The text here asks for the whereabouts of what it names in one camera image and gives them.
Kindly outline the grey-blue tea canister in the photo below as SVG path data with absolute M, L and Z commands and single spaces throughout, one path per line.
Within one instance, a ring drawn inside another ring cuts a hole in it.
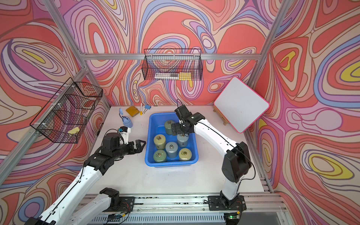
M 181 148 L 186 148 L 188 145 L 189 136 L 186 134 L 177 135 L 177 143 Z
M 178 156 L 178 144 L 176 142 L 168 142 L 166 144 L 166 154 L 169 158 L 176 158 Z

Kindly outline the yellow-green tea canister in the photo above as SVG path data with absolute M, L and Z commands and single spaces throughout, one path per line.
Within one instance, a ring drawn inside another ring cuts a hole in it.
M 188 148 L 183 148 L 179 151 L 179 160 L 180 161 L 189 161 L 192 158 L 192 152 Z

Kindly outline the blue plastic basket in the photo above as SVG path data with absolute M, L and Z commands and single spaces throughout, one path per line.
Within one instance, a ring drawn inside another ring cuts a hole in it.
M 167 142 L 177 142 L 177 137 L 168 135 L 165 129 L 165 123 L 168 120 L 179 122 L 177 115 L 174 112 L 154 113 L 149 118 L 148 138 L 146 144 L 145 164 L 149 167 L 164 168 L 164 167 L 184 167 L 195 164 L 199 159 L 196 135 L 189 134 L 187 148 L 191 151 L 192 157 L 188 161 L 181 161 L 179 157 L 167 157 L 165 162 L 156 162 L 153 158 L 154 153 L 157 151 L 154 143 L 156 135 L 164 135 Z

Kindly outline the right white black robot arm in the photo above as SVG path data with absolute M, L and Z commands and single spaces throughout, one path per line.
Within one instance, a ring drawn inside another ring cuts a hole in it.
M 175 110 L 179 119 L 172 125 L 172 134 L 196 134 L 210 143 L 223 158 L 221 171 L 225 176 L 225 184 L 220 191 L 223 204 L 232 204 L 238 197 L 238 189 L 244 176 L 253 166 L 247 144 L 236 142 L 214 128 L 200 113 L 181 112 Z

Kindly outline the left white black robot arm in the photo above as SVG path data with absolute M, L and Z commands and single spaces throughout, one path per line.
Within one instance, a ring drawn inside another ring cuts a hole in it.
M 131 212 L 129 203 L 124 203 L 119 191 L 104 188 L 90 203 L 76 210 L 88 191 L 105 175 L 115 162 L 126 155 L 139 154 L 146 141 L 126 142 L 121 133 L 106 134 L 101 146 L 83 164 L 70 186 L 37 218 L 30 217 L 27 225 L 87 225 L 98 214 L 111 209 Z

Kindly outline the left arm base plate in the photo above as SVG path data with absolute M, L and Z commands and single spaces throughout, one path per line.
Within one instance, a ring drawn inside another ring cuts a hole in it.
M 135 197 L 113 197 L 108 206 L 103 212 L 132 212 L 135 205 Z

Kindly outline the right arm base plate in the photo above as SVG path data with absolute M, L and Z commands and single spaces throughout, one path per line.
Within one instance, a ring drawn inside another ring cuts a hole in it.
M 208 196 L 204 200 L 210 211 L 245 211 L 247 209 L 244 196 L 237 195 L 234 199 L 228 200 L 224 196 Z

